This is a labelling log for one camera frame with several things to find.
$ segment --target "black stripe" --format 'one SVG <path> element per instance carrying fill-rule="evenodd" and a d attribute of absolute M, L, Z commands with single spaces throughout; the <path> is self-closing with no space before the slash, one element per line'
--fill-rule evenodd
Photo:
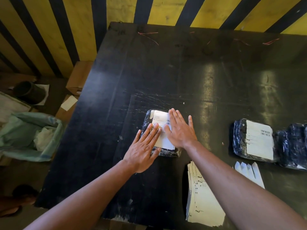
<path fill-rule="evenodd" d="M 281 33 L 307 12 L 307 0 L 301 0 L 265 32 Z"/>
<path fill-rule="evenodd" d="M 20 73 L 20 71 L 0 52 L 0 59 L 9 66 L 14 73 Z"/>
<path fill-rule="evenodd" d="M 28 56 L 25 54 L 24 50 L 21 48 L 21 46 L 18 44 L 18 42 L 14 39 L 14 37 L 11 35 L 11 33 L 8 31 L 8 29 L 4 26 L 4 24 L 2 23 L 1 20 L 0 20 L 0 33 L 9 42 L 9 44 L 14 48 L 14 50 L 17 52 L 17 54 L 24 60 L 24 62 L 29 66 L 29 68 L 33 71 L 33 73 L 37 77 L 40 77 L 41 76 L 40 71 L 33 64 L 33 62 L 28 58 Z"/>
<path fill-rule="evenodd" d="M 220 29 L 234 30 L 261 0 L 241 0 Z"/>
<path fill-rule="evenodd" d="M 106 34 L 106 0 L 91 0 L 97 52 Z"/>
<path fill-rule="evenodd" d="M 191 26 L 204 1 L 205 0 L 187 0 L 177 20 L 176 26 Z"/>
<path fill-rule="evenodd" d="M 134 13 L 134 20 L 133 23 L 136 24 L 147 24 L 150 10 L 153 5 L 154 0 L 137 0 L 135 13 Z"/>
<path fill-rule="evenodd" d="M 79 54 L 75 45 L 75 40 L 71 32 L 63 0 L 49 0 L 56 22 L 61 31 L 62 38 L 67 48 L 72 64 L 75 66 L 79 61 Z"/>
<path fill-rule="evenodd" d="M 43 54 L 44 58 L 48 62 L 50 68 L 52 69 L 53 73 L 56 77 L 63 77 L 59 67 L 57 66 L 51 52 L 49 51 L 43 37 L 41 36 L 39 30 L 37 29 L 29 11 L 27 10 L 25 3 L 23 0 L 10 0 L 11 4 L 13 5 L 14 9 L 18 13 L 20 19 L 24 23 L 25 27 L 27 28 L 28 32 L 36 42 L 36 45 L 40 49 L 41 53 Z"/>

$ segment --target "black bucket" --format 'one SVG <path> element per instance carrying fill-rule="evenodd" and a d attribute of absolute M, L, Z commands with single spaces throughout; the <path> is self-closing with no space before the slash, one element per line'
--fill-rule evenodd
<path fill-rule="evenodd" d="M 28 104 L 35 105 L 44 100 L 46 91 L 32 82 L 23 81 L 13 88 L 13 94 Z"/>

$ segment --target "green sack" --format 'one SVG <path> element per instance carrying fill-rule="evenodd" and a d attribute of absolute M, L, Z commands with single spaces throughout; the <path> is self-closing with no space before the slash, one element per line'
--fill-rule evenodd
<path fill-rule="evenodd" d="M 36 131 L 44 127 L 55 129 L 53 137 L 44 151 L 34 145 Z M 50 161 L 62 138 L 62 121 L 44 113 L 22 112 L 12 114 L 0 131 L 0 152 L 7 157 L 26 161 Z"/>

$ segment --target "barcode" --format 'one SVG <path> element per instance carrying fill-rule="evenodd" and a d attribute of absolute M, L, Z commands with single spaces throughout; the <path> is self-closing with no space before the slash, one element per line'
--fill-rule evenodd
<path fill-rule="evenodd" d="M 267 135 L 270 136 L 271 132 L 270 131 L 265 131 L 265 130 L 260 130 L 262 135 Z"/>

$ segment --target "wall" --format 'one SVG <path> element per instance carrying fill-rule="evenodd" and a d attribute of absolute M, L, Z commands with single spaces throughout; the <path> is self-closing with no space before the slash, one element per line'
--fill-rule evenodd
<path fill-rule="evenodd" d="M 307 0 L 0 0 L 0 70 L 69 77 L 111 21 L 307 35 Z"/>

